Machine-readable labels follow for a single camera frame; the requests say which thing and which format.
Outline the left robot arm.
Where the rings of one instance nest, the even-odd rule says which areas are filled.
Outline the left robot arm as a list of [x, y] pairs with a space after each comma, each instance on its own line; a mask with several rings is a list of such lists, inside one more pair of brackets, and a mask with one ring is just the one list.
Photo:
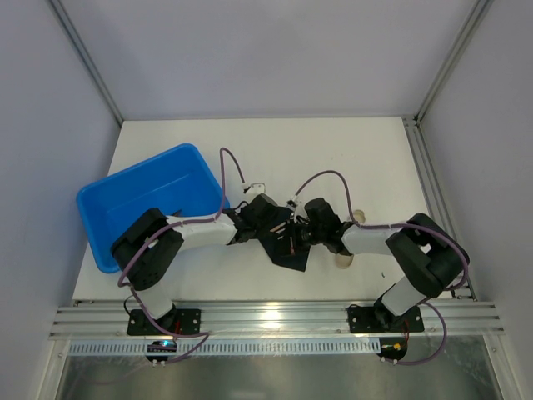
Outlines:
[[291, 209], [277, 205], [264, 193], [203, 217], [166, 216], [157, 208], [144, 212], [111, 246], [122, 271], [118, 286], [128, 287], [141, 307], [139, 315], [130, 315], [127, 333], [139, 335], [145, 329], [147, 333], [198, 337], [199, 332], [177, 326], [180, 314], [160, 288], [176, 255], [193, 248], [266, 240], [290, 216]]

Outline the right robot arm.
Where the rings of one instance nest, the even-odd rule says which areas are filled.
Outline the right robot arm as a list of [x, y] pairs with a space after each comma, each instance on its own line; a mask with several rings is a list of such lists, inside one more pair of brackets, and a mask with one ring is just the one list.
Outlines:
[[278, 240], [282, 255], [295, 258], [323, 245], [347, 257], [374, 254], [396, 260], [403, 278], [372, 307], [372, 319], [384, 331], [398, 328], [412, 308], [450, 290], [468, 272], [466, 251], [424, 213], [392, 225], [363, 225], [342, 221], [322, 197], [308, 202], [305, 213], [292, 218]]

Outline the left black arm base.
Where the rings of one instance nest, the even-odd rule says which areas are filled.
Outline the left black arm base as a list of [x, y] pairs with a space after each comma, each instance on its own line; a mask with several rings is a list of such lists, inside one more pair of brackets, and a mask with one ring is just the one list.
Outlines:
[[[173, 308], [168, 314], [156, 320], [156, 323], [170, 334], [197, 335], [200, 332], [202, 311], [198, 308]], [[127, 325], [128, 336], [163, 335], [148, 320], [141, 309], [133, 309]]]

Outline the black paper napkin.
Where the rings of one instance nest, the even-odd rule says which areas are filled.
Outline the black paper napkin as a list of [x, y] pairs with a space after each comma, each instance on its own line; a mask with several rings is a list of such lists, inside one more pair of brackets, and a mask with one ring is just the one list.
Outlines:
[[[286, 223], [287, 225], [290, 217], [292, 217], [291, 209], [288, 207], [280, 207], [279, 217], [274, 222], [274, 227], [280, 223]], [[302, 273], [306, 271], [307, 260], [311, 248], [309, 248], [308, 251], [298, 254], [289, 254], [286, 228], [278, 233], [269, 232], [268, 237], [259, 242], [273, 264]]]

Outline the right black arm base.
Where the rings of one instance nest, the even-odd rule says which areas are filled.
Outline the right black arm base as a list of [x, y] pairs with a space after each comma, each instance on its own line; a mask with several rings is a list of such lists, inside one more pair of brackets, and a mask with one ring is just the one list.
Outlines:
[[421, 310], [415, 306], [400, 316], [395, 316], [384, 307], [357, 306], [346, 309], [351, 333], [422, 333], [425, 326]]

